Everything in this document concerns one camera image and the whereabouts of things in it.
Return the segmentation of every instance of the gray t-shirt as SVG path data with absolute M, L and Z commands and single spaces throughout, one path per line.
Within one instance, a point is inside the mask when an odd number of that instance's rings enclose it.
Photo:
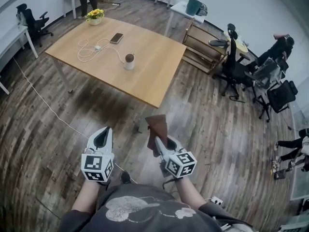
M 221 226 L 246 224 L 214 203 L 194 210 L 162 189 L 124 184 L 108 190 L 94 214 L 72 210 L 60 223 L 60 232 L 221 232 Z

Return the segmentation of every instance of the hand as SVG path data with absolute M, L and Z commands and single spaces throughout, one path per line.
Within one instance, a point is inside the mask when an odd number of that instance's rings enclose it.
M 283 54 L 283 59 L 286 61 L 287 60 L 286 52 L 282 52 L 282 54 Z

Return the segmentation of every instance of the sneaker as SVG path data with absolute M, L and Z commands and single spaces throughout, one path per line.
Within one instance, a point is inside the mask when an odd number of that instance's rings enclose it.
M 122 184 L 131 184 L 131 176 L 128 171 L 121 172 L 120 181 Z
M 278 145 L 278 142 L 276 142 L 274 145 L 274 151 L 277 151 L 278 148 L 279 148 L 279 145 Z

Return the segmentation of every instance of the white table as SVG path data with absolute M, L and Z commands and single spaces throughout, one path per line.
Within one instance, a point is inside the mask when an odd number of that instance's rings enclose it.
M 188 3 L 185 2 L 185 1 L 181 1 L 177 4 L 175 4 L 174 6 L 172 6 L 170 8 L 170 16 L 169 16 L 169 20 L 168 20 L 168 24 L 166 25 L 166 28 L 165 28 L 165 33 L 164 33 L 164 36 L 167 36 L 168 33 L 169 33 L 169 28 L 170 28 L 170 25 L 172 23 L 172 20 L 173 20 L 173 17 L 175 15 L 175 13 L 178 13 L 178 14 L 181 14 L 183 15 L 184 17 L 186 18 L 189 18 L 189 19 L 192 19 L 194 18 L 196 21 L 200 22 L 200 23 L 203 23 L 204 20 L 205 20 L 205 16 L 199 16 L 199 15 L 189 15 L 187 14 L 185 11 L 187 9 L 187 5 Z
M 26 26 L 18 26 L 11 28 L 1 39 L 0 39 L 0 58 L 3 57 L 3 55 L 10 49 L 10 47 L 18 40 L 21 44 L 21 47 L 23 49 L 24 45 L 21 41 L 21 36 L 23 34 L 26 34 L 26 37 L 28 39 L 29 45 L 33 51 L 33 54 L 35 58 L 38 58 L 38 54 L 33 46 L 33 43 L 31 41 L 30 35 L 28 33 L 28 28 Z M 9 91 L 3 86 L 3 84 L 0 82 L 0 87 L 4 90 L 5 93 L 9 94 Z
M 65 3 L 64 3 L 64 0 L 61 0 L 61 1 L 62 1 L 63 17 L 66 17 L 66 16 L 67 16 L 67 13 L 66 13 Z M 72 2 L 73 18 L 76 19 L 76 6 L 75 6 L 75 0 L 71 0 L 71 2 Z

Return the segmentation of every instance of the black office chair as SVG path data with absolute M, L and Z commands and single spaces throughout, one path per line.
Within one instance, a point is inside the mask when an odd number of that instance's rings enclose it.
M 225 76 L 214 74 L 212 76 L 213 79 L 216 77 L 223 79 L 227 82 L 226 87 L 222 93 L 222 96 L 225 96 L 225 93 L 227 89 L 231 86 L 234 93 L 235 93 L 235 99 L 239 99 L 239 93 L 237 91 L 237 84 L 244 84 L 248 87 L 253 86 L 252 79 L 248 78 L 245 75 L 245 72 L 248 72 L 248 67 L 245 65 L 242 65 L 240 62 L 245 58 L 247 60 L 250 60 L 247 56 L 244 54 L 240 54 L 241 58 L 236 61 L 236 42 L 235 40 L 238 38 L 237 33 L 235 32 L 235 26 L 233 24 L 228 24 L 228 34 L 231 37 L 231 52 L 227 57 L 227 61 L 223 64 L 222 72 Z
M 25 3 L 19 5 L 17 8 L 17 17 L 20 18 L 21 14 L 24 16 L 26 25 L 28 27 L 29 35 L 33 39 L 39 40 L 40 47 L 42 47 L 41 37 L 47 34 L 53 36 L 54 34 L 49 32 L 46 29 L 42 29 L 45 27 L 45 23 L 49 20 L 49 17 L 45 18 L 47 12 L 40 16 L 41 20 L 35 20 L 31 9 L 27 9 L 27 5 Z
M 258 97 L 258 99 L 255 100 L 263 107 L 262 114 L 259 116 L 259 119 L 261 119 L 264 112 L 266 112 L 268 117 L 268 123 L 270 121 L 269 107 L 273 108 L 277 114 L 281 113 L 282 111 L 289 108 L 288 103 L 296 100 L 297 94 L 298 90 L 295 87 L 294 82 L 289 82 L 287 80 L 285 80 L 278 88 L 267 90 L 267 97 L 269 100 L 268 103 L 265 102 L 264 98 L 261 95 Z

